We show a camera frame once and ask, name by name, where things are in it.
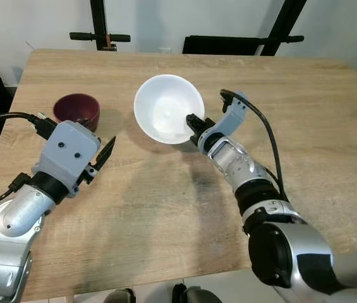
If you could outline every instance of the wooden table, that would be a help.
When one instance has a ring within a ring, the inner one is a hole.
[[[250,267],[223,176],[191,144],[155,142],[136,124],[135,92],[163,73],[191,81],[215,121],[221,88],[245,92],[274,129],[294,207],[334,252],[357,250],[357,72],[344,62],[38,50],[11,111],[52,117],[57,99],[87,93],[101,105],[97,134],[103,142],[117,139],[94,182],[47,217],[23,300]],[[274,168],[267,134],[251,112],[234,139]],[[0,194],[17,173],[30,171],[44,143],[26,121],[6,123]]]

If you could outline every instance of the wall outlet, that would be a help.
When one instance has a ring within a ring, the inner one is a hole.
[[[159,47],[159,52],[162,54],[171,54],[171,47]]]

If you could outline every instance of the white wall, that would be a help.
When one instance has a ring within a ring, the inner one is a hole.
[[[120,52],[180,53],[187,35],[266,37],[283,0],[106,0],[108,29],[127,33]],[[32,49],[95,49],[69,32],[92,32],[89,0],[0,0],[0,75],[8,86],[20,79]],[[338,57],[357,69],[357,0],[308,0],[278,55]]]

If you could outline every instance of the white floor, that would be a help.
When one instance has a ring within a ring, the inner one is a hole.
[[[132,288],[136,293],[136,303],[171,303],[172,288],[175,284],[183,282],[187,287],[199,285],[203,289],[210,290],[223,303],[284,302],[272,287],[261,283],[250,270],[236,270],[227,273],[134,286]],[[112,290],[75,295],[74,303],[102,303],[110,292]],[[32,302],[66,303],[64,297]]]

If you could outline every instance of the dark red bowl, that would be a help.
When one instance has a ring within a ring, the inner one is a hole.
[[[100,103],[90,95],[72,93],[61,97],[55,103],[53,114],[58,122],[80,122],[89,130],[95,131],[100,117]]]

